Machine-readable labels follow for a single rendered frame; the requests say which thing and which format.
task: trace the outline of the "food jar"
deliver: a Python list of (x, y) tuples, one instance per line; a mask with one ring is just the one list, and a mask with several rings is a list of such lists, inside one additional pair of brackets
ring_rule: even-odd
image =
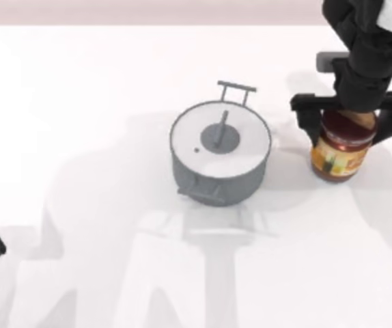
[(321, 132), (311, 150), (314, 172), (331, 182), (343, 182), (363, 164), (378, 127), (374, 112), (324, 111)]

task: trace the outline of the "lid knob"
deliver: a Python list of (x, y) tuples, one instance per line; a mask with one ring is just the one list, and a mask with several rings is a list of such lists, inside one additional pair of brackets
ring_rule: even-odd
[(201, 134), (201, 142), (205, 149), (215, 154), (227, 154), (238, 147), (240, 134), (226, 124), (229, 112), (224, 111), (219, 123), (207, 126)]

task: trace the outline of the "pot lid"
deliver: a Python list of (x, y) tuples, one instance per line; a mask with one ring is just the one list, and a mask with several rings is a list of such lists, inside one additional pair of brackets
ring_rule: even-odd
[(267, 159), (270, 131), (252, 110), (234, 102), (206, 102), (185, 111), (171, 132), (171, 148), (187, 168), (211, 178), (248, 173)]

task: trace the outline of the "jar lid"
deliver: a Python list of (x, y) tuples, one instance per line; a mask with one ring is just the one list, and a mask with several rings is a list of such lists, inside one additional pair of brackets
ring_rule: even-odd
[(271, 138), (265, 121), (254, 111), (234, 102), (212, 101), (180, 115), (170, 142), (178, 160), (195, 173), (233, 178), (267, 159)]
[(372, 129), (360, 125), (339, 111), (325, 111), (322, 116), (322, 125), (326, 132), (348, 143), (369, 142), (374, 138), (378, 128), (375, 113), (370, 114), (374, 120)]

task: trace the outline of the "pot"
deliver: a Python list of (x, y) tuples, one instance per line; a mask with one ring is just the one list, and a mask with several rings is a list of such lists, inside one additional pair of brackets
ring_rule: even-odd
[[(260, 187), (272, 138), (267, 123), (246, 106), (253, 87), (219, 81), (220, 100), (187, 109), (173, 123), (170, 148), (178, 193), (208, 206), (231, 206)], [(227, 88), (245, 92), (225, 100)]]

